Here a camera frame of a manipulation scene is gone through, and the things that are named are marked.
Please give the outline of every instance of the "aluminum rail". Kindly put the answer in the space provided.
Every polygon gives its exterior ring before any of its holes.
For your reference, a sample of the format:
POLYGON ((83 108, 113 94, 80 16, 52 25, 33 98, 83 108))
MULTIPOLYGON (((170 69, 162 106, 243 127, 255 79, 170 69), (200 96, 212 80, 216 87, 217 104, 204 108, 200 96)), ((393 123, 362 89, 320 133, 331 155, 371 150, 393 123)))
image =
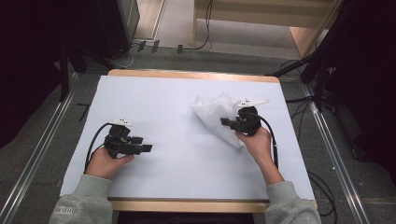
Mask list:
POLYGON ((55 135, 56 130, 58 129, 58 126, 61 123, 62 118, 64 117, 64 113, 67 110, 67 107, 69 107, 69 104, 76 91, 78 78, 79 74, 77 73, 74 73, 73 76, 70 78, 71 90, 64 99, 64 101, 58 104, 54 114, 52 115, 52 118, 49 121, 49 124, 46 127, 46 130, 41 135, 41 138, 38 141, 35 150, 32 153, 32 156, 26 163, 26 166, 23 169, 20 178, 9 193, 6 204, 4 205, 0 213, 0 223, 11 223, 12 218, 14 218, 21 204, 21 201, 23 200, 27 190, 29 189, 33 178, 35 177, 35 173, 47 152, 52 137, 53 135, 55 135))
MULTIPOLYGON (((309 84, 304 84, 304 91, 306 96, 314 95, 309 84)), ((338 152, 337 145, 335 144, 332 134, 327 126, 326 120, 323 115, 318 111, 315 104, 311 104, 311 111, 314 115, 315 121, 317 122, 320 134, 326 145, 326 149, 329 153, 330 159, 332 160, 332 165, 335 168, 338 179, 340 181, 341 187, 346 195, 346 200, 349 203, 349 207, 352 211, 353 217, 356 223, 370 223, 367 213, 361 202, 361 197, 355 189, 353 181, 351 180, 347 168, 345 167, 343 160, 338 152)))

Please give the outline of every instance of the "gray sweatshirt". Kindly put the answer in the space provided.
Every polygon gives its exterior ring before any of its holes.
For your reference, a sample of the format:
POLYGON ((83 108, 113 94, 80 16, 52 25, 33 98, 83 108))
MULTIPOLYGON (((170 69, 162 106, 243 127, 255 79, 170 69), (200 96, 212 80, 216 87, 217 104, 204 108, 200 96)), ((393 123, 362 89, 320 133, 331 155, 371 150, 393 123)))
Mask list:
MULTIPOLYGON (((56 203, 49 223, 110 224, 112 204, 107 200, 111 181, 82 175, 76 190, 56 203)), ((300 199, 289 181, 267 187, 270 206, 266 223, 320 223, 318 210, 309 200, 300 199)))

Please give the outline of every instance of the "person's right hand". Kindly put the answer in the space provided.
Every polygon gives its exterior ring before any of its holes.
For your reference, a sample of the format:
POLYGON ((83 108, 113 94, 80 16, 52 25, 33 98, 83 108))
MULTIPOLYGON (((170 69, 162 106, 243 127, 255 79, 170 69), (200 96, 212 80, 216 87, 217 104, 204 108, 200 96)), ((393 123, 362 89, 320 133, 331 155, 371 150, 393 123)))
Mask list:
POLYGON ((253 136, 235 134, 245 143, 248 152, 257 163, 271 159, 271 134, 266 129, 260 127, 253 136))
POLYGON ((110 157, 105 147, 100 147, 93 153, 85 174, 109 179, 121 168, 122 165, 133 159, 133 155, 113 159, 110 157))

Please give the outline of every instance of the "person's left hand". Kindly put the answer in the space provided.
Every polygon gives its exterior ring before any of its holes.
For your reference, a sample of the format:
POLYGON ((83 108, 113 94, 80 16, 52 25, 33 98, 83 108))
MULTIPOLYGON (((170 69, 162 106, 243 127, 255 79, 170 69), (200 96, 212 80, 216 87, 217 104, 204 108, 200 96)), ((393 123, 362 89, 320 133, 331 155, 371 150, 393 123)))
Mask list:
POLYGON ((93 153, 91 162, 88 165, 85 174, 109 179, 121 168, 122 165, 133 159, 133 155, 113 159, 110 157, 105 147, 100 147, 93 153))

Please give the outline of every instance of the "white tissue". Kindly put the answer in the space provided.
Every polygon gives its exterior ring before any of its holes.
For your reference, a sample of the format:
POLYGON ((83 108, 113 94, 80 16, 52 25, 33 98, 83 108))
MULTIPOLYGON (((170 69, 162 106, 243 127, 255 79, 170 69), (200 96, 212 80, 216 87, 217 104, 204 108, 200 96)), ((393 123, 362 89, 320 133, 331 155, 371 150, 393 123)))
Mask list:
POLYGON ((244 144, 235 136, 235 131, 223 126, 220 121, 221 118, 235 120, 239 103, 224 93, 214 100, 197 96, 192 109, 210 132, 235 147, 241 147, 244 144))

